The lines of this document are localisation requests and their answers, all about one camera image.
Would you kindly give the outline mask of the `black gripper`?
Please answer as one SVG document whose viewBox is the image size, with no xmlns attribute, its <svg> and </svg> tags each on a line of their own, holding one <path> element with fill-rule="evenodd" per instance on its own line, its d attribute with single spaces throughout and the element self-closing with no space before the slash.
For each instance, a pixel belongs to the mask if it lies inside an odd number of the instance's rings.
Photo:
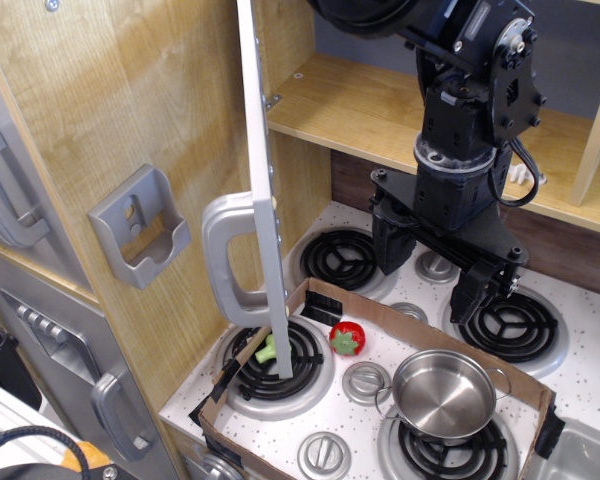
<svg viewBox="0 0 600 480">
<path fill-rule="evenodd" d="M 401 267 L 417 243 L 463 270 L 451 297 L 451 322 L 466 324 L 494 297 L 509 297 L 517 288 L 518 267 L 528 251 L 507 230 L 499 207 L 491 204 L 455 231 L 417 213 L 416 177 L 385 168 L 370 175 L 375 193 L 369 200 L 377 265 L 385 275 Z"/>
</svg>

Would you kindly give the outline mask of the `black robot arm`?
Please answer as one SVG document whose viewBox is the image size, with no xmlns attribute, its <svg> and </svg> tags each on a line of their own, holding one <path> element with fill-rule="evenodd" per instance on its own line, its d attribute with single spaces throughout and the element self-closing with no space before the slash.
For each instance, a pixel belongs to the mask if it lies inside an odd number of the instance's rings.
<svg viewBox="0 0 600 480">
<path fill-rule="evenodd" d="M 385 273 L 417 244 L 455 265 L 451 320 L 463 325 L 515 290 L 528 259 L 500 210 L 513 157 L 539 173 L 521 141 L 546 101 L 534 84 L 533 13 L 519 1 L 316 1 L 313 8 L 342 32 L 397 34 L 415 51 L 424 101 L 417 171 L 373 171 L 374 248 Z"/>
</svg>

